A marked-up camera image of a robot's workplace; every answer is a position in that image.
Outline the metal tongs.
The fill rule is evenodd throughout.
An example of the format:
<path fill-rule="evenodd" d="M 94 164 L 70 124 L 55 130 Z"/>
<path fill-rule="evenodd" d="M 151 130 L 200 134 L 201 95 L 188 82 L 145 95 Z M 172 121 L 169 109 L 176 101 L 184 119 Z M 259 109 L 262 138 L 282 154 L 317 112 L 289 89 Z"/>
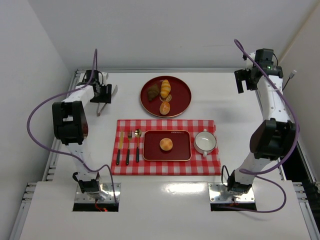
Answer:
<path fill-rule="evenodd" d="M 99 100 L 96 108 L 97 117 L 101 115 L 106 105 L 112 102 L 112 97 L 115 97 L 117 92 L 118 92 L 117 85 L 114 88 L 112 87 L 112 84 L 107 84 L 102 86 L 102 91 L 99 95 Z"/>

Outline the round golden bread bun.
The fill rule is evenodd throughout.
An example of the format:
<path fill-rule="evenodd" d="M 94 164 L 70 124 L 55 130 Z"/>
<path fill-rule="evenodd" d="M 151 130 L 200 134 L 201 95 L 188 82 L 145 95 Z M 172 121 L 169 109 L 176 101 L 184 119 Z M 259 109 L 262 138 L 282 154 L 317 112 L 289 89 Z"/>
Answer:
<path fill-rule="evenodd" d="M 159 146 L 163 151 L 170 151 L 173 148 L 173 141 L 167 137 L 163 138 L 160 140 Z"/>

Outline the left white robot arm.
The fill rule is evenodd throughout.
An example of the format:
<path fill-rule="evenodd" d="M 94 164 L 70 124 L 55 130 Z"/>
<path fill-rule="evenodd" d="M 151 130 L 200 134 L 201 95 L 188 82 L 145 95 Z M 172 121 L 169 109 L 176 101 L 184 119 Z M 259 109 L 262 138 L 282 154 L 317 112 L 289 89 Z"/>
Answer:
<path fill-rule="evenodd" d="M 82 194 L 96 200 L 105 200 L 98 170 L 90 170 L 91 154 L 87 150 L 85 139 L 89 135 L 89 125 L 85 115 L 85 106 L 96 103 L 96 115 L 100 116 L 107 104 L 112 102 L 112 85 L 104 84 L 104 75 L 99 70 L 87 70 L 66 99 L 52 104 L 53 130 L 71 154 L 76 172 L 72 178 L 78 183 Z"/>

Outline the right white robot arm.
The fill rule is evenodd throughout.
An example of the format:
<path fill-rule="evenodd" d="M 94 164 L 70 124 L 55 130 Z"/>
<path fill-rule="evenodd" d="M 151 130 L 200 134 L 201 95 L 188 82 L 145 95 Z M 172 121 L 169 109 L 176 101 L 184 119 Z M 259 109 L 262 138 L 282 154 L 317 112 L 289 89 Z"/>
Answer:
<path fill-rule="evenodd" d="M 227 179 L 227 190 L 235 194 L 246 194 L 256 173 L 295 147 L 297 126 L 282 99 L 283 70 L 274 64 L 273 56 L 272 49 L 258 49 L 250 54 L 257 65 L 247 58 L 246 68 L 234 73 L 238 93 L 255 91 L 262 113 L 262 123 L 250 138 L 248 156 Z"/>

